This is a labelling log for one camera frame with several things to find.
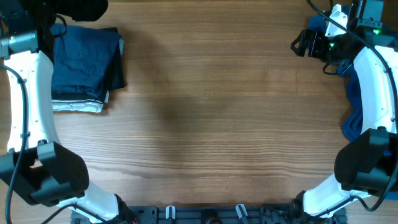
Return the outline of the blue polo shirt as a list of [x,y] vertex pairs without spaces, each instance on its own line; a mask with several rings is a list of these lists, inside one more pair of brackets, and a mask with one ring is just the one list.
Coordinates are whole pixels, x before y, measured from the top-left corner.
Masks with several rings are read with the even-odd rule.
[[[326,20],[320,15],[311,16],[308,22],[310,30],[318,31],[321,33],[326,32]],[[352,142],[359,137],[363,125],[363,111],[361,90],[359,85],[358,75],[353,68],[353,63],[350,60],[344,60],[343,65],[337,66],[335,72],[338,76],[346,79],[346,96],[351,104],[352,110],[346,118],[343,118],[342,132],[345,138]],[[397,191],[387,194],[386,199],[397,200]]]

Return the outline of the black polo shirt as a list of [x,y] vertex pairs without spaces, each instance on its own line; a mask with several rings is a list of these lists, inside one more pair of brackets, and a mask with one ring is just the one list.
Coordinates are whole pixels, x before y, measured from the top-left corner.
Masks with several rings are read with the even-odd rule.
[[48,7],[49,11],[71,17],[74,21],[97,21],[108,9],[108,0],[22,0],[25,9],[34,12],[40,6]]

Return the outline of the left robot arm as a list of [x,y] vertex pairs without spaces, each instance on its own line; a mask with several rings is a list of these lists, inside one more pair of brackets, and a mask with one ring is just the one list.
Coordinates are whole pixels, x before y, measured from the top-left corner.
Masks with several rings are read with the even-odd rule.
[[1,179],[10,194],[30,205],[69,208],[93,223],[137,223],[125,202],[92,183],[84,160],[60,143],[51,97],[54,16],[45,5],[1,3],[9,29],[1,37],[1,59],[10,81],[12,112]]

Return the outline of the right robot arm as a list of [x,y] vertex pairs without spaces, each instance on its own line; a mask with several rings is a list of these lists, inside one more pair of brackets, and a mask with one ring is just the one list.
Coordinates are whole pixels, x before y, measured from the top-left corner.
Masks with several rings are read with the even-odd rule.
[[350,59],[359,82],[360,135],[335,159],[331,176],[292,200],[290,218],[322,220],[358,201],[373,212],[397,191],[397,36],[383,29],[360,29],[325,37],[305,29],[291,43],[294,53],[326,63]]

